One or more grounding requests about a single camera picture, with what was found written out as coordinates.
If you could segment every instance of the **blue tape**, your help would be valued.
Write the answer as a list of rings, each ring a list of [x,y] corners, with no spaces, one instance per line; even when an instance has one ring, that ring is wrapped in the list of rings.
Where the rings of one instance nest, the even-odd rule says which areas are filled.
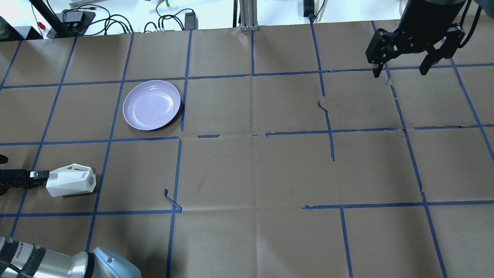
[[[53,141],[53,142],[43,142],[42,145],[71,145],[71,144],[94,144],[94,143],[108,143],[108,140]]]
[[[14,223],[12,224],[12,229],[10,230],[10,237],[14,237],[15,228],[17,227],[17,222],[19,221],[19,216],[22,211],[22,207],[24,206],[24,201],[26,201],[26,195],[28,194],[28,190],[24,189],[24,194],[22,195],[21,202],[19,204],[19,208],[17,209],[17,215],[15,216]]]
[[[255,63],[254,63],[254,31],[250,32],[250,58],[252,62],[252,76],[255,75]]]
[[[190,49],[192,45],[192,30],[189,33],[189,43],[187,46],[187,64],[185,65],[184,96],[182,100],[182,117],[180,119],[180,131],[184,131],[185,121],[185,101],[187,100],[187,85],[189,84]]]
[[[32,146],[39,144],[40,142],[16,142],[16,143],[0,143],[0,146]]]
[[[492,67],[494,66],[494,63],[487,63],[487,64],[467,64],[467,65],[456,65],[458,68],[464,68],[464,67]]]
[[[383,204],[346,204],[346,205],[317,205],[305,206],[302,209],[341,209],[341,208],[394,208],[394,207],[419,207],[424,203],[383,203]]]
[[[218,138],[219,134],[213,134],[213,135],[198,135],[197,138]]]
[[[326,134],[329,133],[327,130],[313,130],[313,131],[281,131],[281,132],[266,132],[266,136],[272,136],[272,135],[299,135],[299,134]]]
[[[349,276],[349,278],[353,278],[352,260],[350,257],[350,247],[348,245],[348,235],[346,232],[345,213],[343,211],[343,208],[340,208],[340,218],[341,218],[341,229],[343,232],[343,243],[345,244],[345,254],[346,254],[346,263],[347,263],[347,267],[348,267],[348,276]]]
[[[170,278],[171,272],[171,248],[173,246],[173,232],[175,230],[175,213],[171,214],[170,233],[168,236],[168,253],[166,257],[166,278]]]
[[[326,72],[328,73],[335,73],[335,72],[347,72],[347,71],[372,71],[372,69],[344,69],[344,70],[328,70]]]
[[[173,191],[173,201],[177,201],[178,193],[178,178],[180,176],[180,161],[182,159],[182,139],[178,140],[178,151],[177,151],[177,165],[175,168],[175,188]]]
[[[60,84],[39,84],[39,85],[16,85],[16,86],[4,86],[4,89],[18,89],[18,88],[41,88],[41,87],[58,87]]]
[[[489,204],[494,204],[494,200],[444,201],[444,202],[428,202],[427,204],[429,206],[489,205]]]
[[[491,144],[489,143],[489,139],[487,138],[486,132],[484,131],[484,127],[482,126],[482,123],[480,122],[479,116],[477,115],[477,112],[475,111],[475,108],[473,107],[472,101],[470,100],[470,97],[468,96],[468,92],[466,90],[465,85],[463,84],[463,81],[461,80],[460,72],[458,71],[458,68],[456,67],[456,64],[454,63],[453,58],[451,58],[451,64],[453,64],[453,69],[454,69],[454,72],[456,73],[456,77],[458,78],[461,89],[463,90],[463,94],[465,95],[466,101],[468,102],[468,105],[470,106],[470,109],[472,110],[473,116],[475,117],[475,121],[477,122],[477,127],[480,129],[480,132],[482,133],[482,136],[484,137],[484,141],[486,142],[487,150],[489,151],[489,154],[491,155],[491,159],[494,162],[493,149],[491,147]]]
[[[131,80],[125,80],[124,83],[146,82],[146,81],[151,81],[151,80],[174,81],[174,80],[185,80],[185,77],[151,78],[151,79],[131,79]]]
[[[124,139],[112,139],[112,142],[132,142],[132,141],[162,141],[162,140],[177,140],[178,136],[169,137],[142,137],[142,138],[124,138]]]
[[[176,209],[177,211],[180,213],[182,212],[182,207],[177,204],[177,202],[173,201],[172,199],[170,199],[170,197],[168,197],[168,189],[165,188],[165,199],[168,200],[168,202],[170,202]]]
[[[5,81],[7,80],[7,76],[10,73],[10,69],[12,69],[12,65],[14,64],[14,60],[17,57],[17,53],[19,53],[19,49],[21,48],[22,41],[19,41],[17,44],[17,48],[15,49],[14,55],[12,56],[12,59],[10,60],[10,64],[7,67],[7,71],[5,71],[5,75],[3,76],[3,79],[0,83],[0,90],[4,88]]]
[[[82,86],[82,85],[115,84],[115,83],[121,83],[121,81],[120,80],[115,80],[115,81],[95,81],[95,82],[64,83],[63,86]]]
[[[47,212],[47,213],[7,213],[0,214],[0,218],[13,218],[19,216],[19,218],[25,217],[57,217],[57,216],[66,216],[66,217],[77,217],[77,216],[108,216],[108,215],[136,215],[136,214],[171,214],[175,212],[181,212],[182,207],[178,205],[176,202],[172,204],[176,209],[163,209],[163,210],[126,210],[126,211],[98,211],[94,212]]]
[[[216,78],[235,78],[235,77],[245,77],[250,76],[250,74],[232,74],[232,75],[214,75],[214,76],[191,76],[190,79],[216,79]]]
[[[326,108],[324,108],[324,107],[321,106],[321,102],[320,101],[318,101],[317,106],[319,106],[319,108],[321,108],[322,110],[324,110],[324,113],[326,115],[326,124],[328,126],[328,134],[329,134],[329,147],[331,148],[331,159],[333,161],[335,161],[334,160],[333,131],[331,129],[331,123],[329,122],[328,111],[326,110]]]
[[[339,129],[339,130],[332,130],[331,132],[333,133],[345,133],[345,132],[357,132],[357,131],[362,131],[362,132],[378,132],[378,131],[397,131],[400,130],[399,128],[377,128],[377,129]]]
[[[91,212],[21,213],[19,217],[91,216]]]
[[[445,68],[452,68],[453,66],[451,65],[436,65],[436,66],[432,66],[431,68],[433,69],[445,69]],[[389,67],[388,68],[389,70],[409,70],[409,69],[414,69],[414,70],[417,70],[419,69],[419,67]]]
[[[373,21],[371,21],[371,23],[372,23],[372,28],[375,31],[376,30],[375,29],[375,24],[374,24]],[[386,75],[388,76],[388,79],[390,79],[391,78],[391,74],[389,72],[389,69],[388,69],[387,64],[385,64],[385,70],[386,70]],[[444,266],[444,262],[443,262],[443,257],[442,257],[442,254],[441,254],[441,250],[439,249],[439,244],[437,242],[436,232],[435,232],[435,229],[434,229],[434,225],[432,223],[432,218],[430,216],[429,207],[427,206],[427,199],[425,197],[425,193],[422,191],[422,180],[421,180],[420,174],[418,172],[418,167],[417,167],[417,163],[416,163],[416,160],[415,160],[415,155],[413,153],[412,144],[410,142],[410,138],[409,138],[409,135],[408,135],[408,132],[407,132],[407,126],[406,126],[405,120],[403,118],[403,113],[401,111],[400,104],[399,104],[398,99],[397,99],[395,88],[392,85],[390,85],[390,87],[391,87],[391,91],[393,93],[393,96],[395,98],[396,109],[398,110],[398,114],[400,115],[400,121],[401,121],[402,126],[403,126],[403,133],[405,134],[405,139],[407,141],[407,146],[408,146],[408,150],[409,150],[409,153],[410,153],[410,158],[412,160],[413,169],[415,171],[415,176],[416,176],[416,179],[417,179],[418,187],[419,187],[419,190],[420,190],[420,194],[422,196],[422,203],[423,203],[423,206],[424,206],[424,209],[425,209],[425,213],[427,215],[427,221],[429,223],[429,228],[430,228],[430,231],[431,231],[431,234],[432,234],[432,241],[434,242],[434,247],[436,249],[436,254],[437,254],[437,257],[438,257],[438,261],[439,261],[439,266],[441,267],[441,272],[443,274],[443,278],[447,278],[448,275],[446,273],[446,268]]]
[[[112,145],[113,132],[115,130],[115,123],[117,122],[118,111],[120,107],[120,98],[122,97],[122,90],[124,87],[125,76],[127,74],[128,61],[130,59],[130,51],[132,50],[132,43],[134,41],[134,33],[130,36],[130,41],[127,50],[127,57],[125,58],[125,65],[123,67],[122,79],[120,80],[119,95],[117,96],[117,103],[115,104],[115,111],[113,113],[112,127],[110,129],[110,136],[108,137],[108,145],[106,147],[105,159],[103,161],[103,168],[101,170],[101,177],[99,179],[98,192],[96,194],[96,200],[94,202],[93,215],[91,218],[91,225],[89,226],[89,234],[87,236],[86,251],[89,251],[91,246],[92,233],[94,229],[94,222],[96,220],[96,215],[98,211],[99,198],[101,196],[101,189],[103,188],[103,182],[106,174],[106,165],[108,163],[108,156],[110,155],[110,147]]]
[[[135,215],[135,214],[171,214],[173,212],[175,212],[175,210],[172,210],[172,209],[163,209],[163,210],[128,210],[128,211],[100,211],[100,212],[96,212],[96,215],[97,216],[103,216],[103,215]]]
[[[413,130],[437,130],[437,129],[471,129],[477,128],[477,125],[474,126],[443,126],[443,127],[415,127]]]
[[[256,73],[254,76],[274,76],[274,75],[297,75],[297,74],[316,74],[320,71],[294,71],[294,72],[274,72],[274,73]]]
[[[317,68],[321,71],[321,59],[319,57],[319,49],[317,47],[316,31],[314,31],[314,24],[312,23],[310,24],[310,31],[312,33],[312,40],[314,41],[314,49],[316,51]]]

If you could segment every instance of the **cable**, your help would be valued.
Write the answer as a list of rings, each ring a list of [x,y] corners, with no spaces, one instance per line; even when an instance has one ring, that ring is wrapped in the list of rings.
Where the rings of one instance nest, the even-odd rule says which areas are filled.
[[[146,25],[144,25],[144,32],[146,32],[146,28],[148,27],[149,24],[153,24],[155,27],[155,30],[158,29],[158,27],[156,26],[156,24],[154,22],[148,22],[148,23],[146,23]]]
[[[93,25],[93,24],[95,24],[95,23],[98,23],[98,22],[101,22],[101,21],[106,21],[106,20],[114,20],[114,21],[118,21],[118,20],[115,20],[115,19],[113,19],[113,18],[103,18],[103,19],[100,19],[100,20],[96,20],[96,21],[93,21],[93,22],[91,22],[91,23],[89,23],[89,24],[86,24],[86,25],[82,26],[82,27],[81,27],[81,29],[80,29],[79,31],[77,31],[77,32],[75,32],[75,33],[73,34],[73,36],[77,36],[77,35],[78,35],[80,32],[82,32],[84,29],[86,29],[87,27],[89,27],[89,26],[91,26],[91,25]]]
[[[36,20],[36,26],[38,27],[38,30],[40,31],[40,35],[41,35],[41,37],[43,37],[43,32],[41,32],[41,28],[38,25],[38,19],[36,18],[36,14],[34,13],[34,6],[33,6],[33,4],[31,4],[31,10],[33,10],[34,19]]]
[[[324,7],[324,4],[326,3],[326,0],[323,0],[323,4],[321,5],[321,8],[319,9],[319,11],[316,13],[316,15],[314,16],[314,18],[317,18],[317,16],[319,15],[319,13],[321,12],[321,10],[323,9]]]
[[[310,23],[313,23],[314,20],[319,16],[319,13],[323,9],[325,3],[326,3],[326,0],[323,0],[323,4],[321,5],[321,8],[319,9],[319,11],[314,15],[314,17],[312,17],[312,18],[309,17]]]
[[[171,19],[171,18],[173,18],[178,23],[178,25],[180,26],[180,29],[182,29],[182,30],[185,29],[182,21],[180,20],[180,18],[176,17],[173,14],[166,14],[166,15],[163,15],[162,17],[160,17],[160,19],[161,19],[161,28],[164,28],[165,27],[165,20],[166,19]]]
[[[55,11],[53,11],[53,8],[51,8],[50,1],[46,0],[46,3],[48,4],[48,7],[50,8],[51,12],[56,15]]]
[[[464,48],[467,42],[470,40],[470,38],[473,35],[473,32],[475,31],[475,28],[477,27],[477,23],[479,23],[479,18],[480,18],[480,13],[482,12],[482,7],[479,5],[477,9],[477,13],[475,14],[475,18],[473,19],[472,27],[470,28],[470,31],[468,31],[468,35],[466,36],[466,39],[460,43],[459,48]]]
[[[126,31],[126,30],[125,30],[125,28],[124,28],[124,23],[123,23],[123,22],[121,22],[121,21],[116,21],[116,20],[115,20],[114,22],[110,23],[110,24],[109,24],[109,25],[105,28],[105,35],[107,35],[108,29],[110,28],[110,26],[112,26],[112,25],[113,25],[113,24],[115,24],[115,23],[120,24],[120,26],[121,26],[121,27],[122,27],[122,29],[123,29],[123,33],[124,33],[124,34],[127,34],[127,31]]]
[[[112,18],[112,17],[114,17],[114,16],[120,16],[120,17],[124,18],[124,19],[127,21],[128,26],[130,27],[130,31],[132,31],[132,33],[134,33],[134,29],[132,28],[132,25],[130,24],[130,21],[129,21],[129,20],[128,20],[125,16],[123,16],[123,15],[121,15],[121,14],[112,14],[112,15],[111,15],[111,16],[109,16],[108,18]]]
[[[91,26],[91,25],[92,25],[92,24],[94,24],[94,23],[101,22],[101,21],[104,21],[104,28],[103,28],[101,31],[99,31],[99,32],[97,32],[97,33],[94,33],[94,34],[90,34],[90,35],[86,35],[86,34],[85,34],[85,35],[83,35],[83,36],[84,36],[84,37],[95,36],[95,35],[98,35],[98,34],[100,34],[100,33],[102,33],[102,32],[104,32],[104,34],[106,35],[106,34],[107,34],[107,32],[108,32],[108,29],[109,29],[109,28],[110,28],[110,26],[111,26],[111,25],[113,25],[114,23],[118,23],[118,24],[120,24],[120,26],[121,26],[121,27],[122,27],[122,29],[123,29],[124,34],[127,34],[127,33],[133,33],[133,32],[134,32],[134,30],[133,30],[133,28],[132,28],[132,25],[131,25],[130,21],[129,21],[129,20],[128,20],[125,16],[123,16],[123,15],[121,15],[121,14],[113,14],[113,15],[112,15],[112,14],[110,13],[110,11],[109,11],[107,8],[105,8],[105,7],[103,7],[103,6],[100,6],[100,5],[95,5],[95,4],[84,4],[84,5],[81,5],[81,6],[77,7],[77,8],[72,8],[72,9],[64,10],[63,15],[62,15],[62,19],[65,19],[65,14],[66,14],[67,12],[69,12],[69,11],[73,11],[73,10],[78,11],[78,10],[80,10],[80,9],[96,9],[97,7],[98,7],[98,8],[101,8],[101,9],[103,9],[103,10],[105,10],[105,11],[108,13],[108,17],[107,17],[107,18],[104,18],[104,19],[101,19],[101,20],[97,20],[97,21],[91,22],[90,24],[88,24],[88,25],[85,25],[85,26],[81,27],[79,31],[77,31],[77,32],[75,32],[75,33],[72,33],[72,36],[78,36],[78,35],[79,35],[79,33],[80,33],[82,30],[86,29],[87,27]],[[123,19],[125,19],[125,20],[127,21],[127,23],[128,23],[128,25],[129,25],[129,26],[127,26],[125,23],[123,23],[123,22],[121,22],[121,21],[118,21],[118,20],[116,20],[116,19],[113,19],[112,17],[114,17],[114,16],[119,16],[119,17],[122,17]]]
[[[50,8],[51,12],[53,13],[53,15],[57,16],[57,14],[55,13],[55,11],[53,10],[53,8],[51,7],[50,5],[50,1],[49,0],[46,0],[46,3],[48,4],[48,7]],[[67,26],[64,24],[64,22],[62,21],[62,26],[63,28],[65,29],[65,32],[67,32],[67,34],[69,34],[69,36],[71,35],[70,32],[69,32],[69,29],[67,29]]]
[[[470,8],[470,4],[472,3],[472,0],[468,0],[466,3],[465,9],[463,10],[463,14],[461,15],[461,20],[460,20],[460,26],[463,27],[463,23],[465,22],[465,17],[466,13],[468,12],[468,9]]]

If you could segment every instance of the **power adapter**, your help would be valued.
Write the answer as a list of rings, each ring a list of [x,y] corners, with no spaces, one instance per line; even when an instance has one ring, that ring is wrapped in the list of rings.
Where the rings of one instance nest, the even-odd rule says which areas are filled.
[[[195,12],[188,12],[185,14],[184,30],[197,30],[199,23]]]
[[[304,17],[308,17],[309,19],[314,18],[316,5],[314,4],[314,0],[304,0]]]

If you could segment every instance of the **table surface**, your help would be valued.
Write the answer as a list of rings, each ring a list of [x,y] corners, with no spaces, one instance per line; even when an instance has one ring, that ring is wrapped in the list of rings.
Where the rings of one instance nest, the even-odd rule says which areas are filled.
[[[0,43],[2,167],[98,180],[9,190],[0,232],[143,277],[494,276],[494,22],[427,76],[413,54],[375,79],[373,28],[397,24]],[[153,79],[182,107],[138,131],[123,101]]]

